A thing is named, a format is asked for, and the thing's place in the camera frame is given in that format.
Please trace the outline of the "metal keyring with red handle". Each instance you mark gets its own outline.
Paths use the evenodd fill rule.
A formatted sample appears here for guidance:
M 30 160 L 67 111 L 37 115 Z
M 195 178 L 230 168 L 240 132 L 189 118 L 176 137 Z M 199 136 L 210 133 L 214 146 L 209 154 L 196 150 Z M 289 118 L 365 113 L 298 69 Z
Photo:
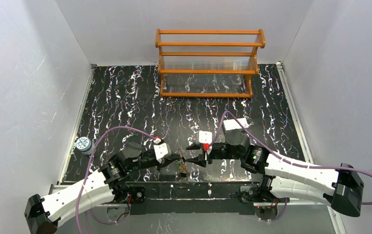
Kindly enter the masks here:
M 180 177 L 186 178 L 188 175 L 188 168 L 186 159 L 182 155 L 180 155 L 180 159 L 177 161 L 176 165 L 178 167 Z

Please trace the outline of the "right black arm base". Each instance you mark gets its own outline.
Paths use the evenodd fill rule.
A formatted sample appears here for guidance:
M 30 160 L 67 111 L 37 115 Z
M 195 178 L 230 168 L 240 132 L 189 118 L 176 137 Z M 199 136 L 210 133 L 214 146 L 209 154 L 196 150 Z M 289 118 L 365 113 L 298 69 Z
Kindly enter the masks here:
M 257 184 L 240 186 L 238 191 L 230 194 L 229 197 L 236 198 L 241 203 L 252 203 L 258 220 L 268 223 L 280 219 L 289 202 L 288 198 L 277 198 L 269 190 Z

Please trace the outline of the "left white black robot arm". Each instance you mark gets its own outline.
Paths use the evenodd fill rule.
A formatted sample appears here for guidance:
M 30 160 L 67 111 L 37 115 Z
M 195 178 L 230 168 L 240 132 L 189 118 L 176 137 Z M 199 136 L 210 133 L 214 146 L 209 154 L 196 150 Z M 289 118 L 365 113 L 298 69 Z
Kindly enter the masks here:
M 150 167 L 161 169 L 181 160 L 167 143 L 153 145 L 145 150 L 138 143 L 129 143 L 114 154 L 103 166 L 63 190 L 46 196 L 31 196 L 24 216 L 30 233 L 54 234 L 58 227 L 97 205 L 104 203 L 143 203 L 145 188 L 129 186 L 130 173 Z

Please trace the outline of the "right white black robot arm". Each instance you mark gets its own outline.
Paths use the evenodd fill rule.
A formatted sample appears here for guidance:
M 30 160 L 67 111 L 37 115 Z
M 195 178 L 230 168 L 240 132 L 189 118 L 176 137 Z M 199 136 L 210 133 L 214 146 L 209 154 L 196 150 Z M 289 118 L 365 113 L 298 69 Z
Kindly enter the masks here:
M 364 182 L 349 164 L 340 169 L 318 169 L 314 164 L 292 159 L 265 147 L 252 144 L 249 136 L 233 130 L 224 142 L 211 143 L 211 132 L 199 131 L 187 150 L 201 150 L 187 162 L 206 167 L 218 159 L 238 159 L 241 167 L 260 174 L 260 182 L 248 192 L 246 200 L 285 200 L 297 198 L 325 204 L 350 217 L 361 215 Z

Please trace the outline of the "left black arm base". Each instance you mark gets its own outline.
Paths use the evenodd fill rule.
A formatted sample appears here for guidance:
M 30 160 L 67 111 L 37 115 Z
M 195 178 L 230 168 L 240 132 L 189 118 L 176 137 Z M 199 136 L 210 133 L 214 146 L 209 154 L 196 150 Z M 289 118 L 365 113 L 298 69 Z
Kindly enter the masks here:
M 141 204 L 145 202 L 146 189 L 143 186 L 118 188 L 114 193 L 116 203 Z

